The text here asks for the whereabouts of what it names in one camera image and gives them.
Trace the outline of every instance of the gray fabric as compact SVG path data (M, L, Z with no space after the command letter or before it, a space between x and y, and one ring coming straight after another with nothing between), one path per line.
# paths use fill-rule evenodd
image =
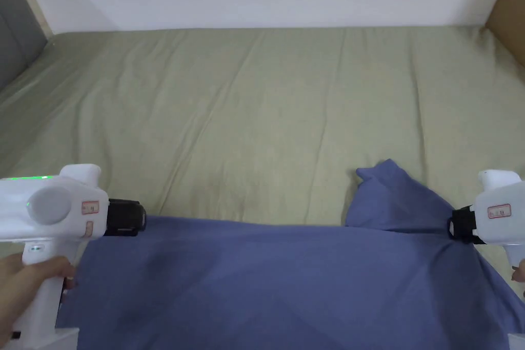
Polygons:
M0 88L34 62L46 42L26 0L0 0Z

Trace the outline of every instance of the black clamp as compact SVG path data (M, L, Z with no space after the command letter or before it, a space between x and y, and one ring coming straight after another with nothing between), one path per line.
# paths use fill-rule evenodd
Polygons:
M478 236L473 234L476 229L476 215L471 211L471 206L452 211L452 217L448 219L448 235L463 243L485 244Z

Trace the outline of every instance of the gripper handle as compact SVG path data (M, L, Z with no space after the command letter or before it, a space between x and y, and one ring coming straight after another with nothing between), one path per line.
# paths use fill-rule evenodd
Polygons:
M49 260L56 256L65 256L73 262L80 242L64 240L46 240L27 242L22 254L25 265ZM13 330L17 347L39 348L42 343L52 341L56 336L54 325L57 322L58 307L64 285L63 278L44 281L37 295L27 310L16 321Z

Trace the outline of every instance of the gray circular button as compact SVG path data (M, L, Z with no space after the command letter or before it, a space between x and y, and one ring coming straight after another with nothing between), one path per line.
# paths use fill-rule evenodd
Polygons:
M39 224L61 222L71 210L71 195L67 189L48 187L36 191L27 201L29 216Z

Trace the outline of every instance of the white sticker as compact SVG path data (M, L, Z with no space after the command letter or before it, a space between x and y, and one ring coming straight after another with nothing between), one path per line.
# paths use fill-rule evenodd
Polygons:
M503 205L495 205L493 207L488 207L487 213L489 219L497 219L499 217L509 217L512 215L512 210L509 203L504 203Z
M97 214L98 211L99 211L98 201L84 201L82 203L82 214L83 215Z
M86 222L86 232L84 233L83 238L89 238L92 235L93 235L93 222L90 220Z

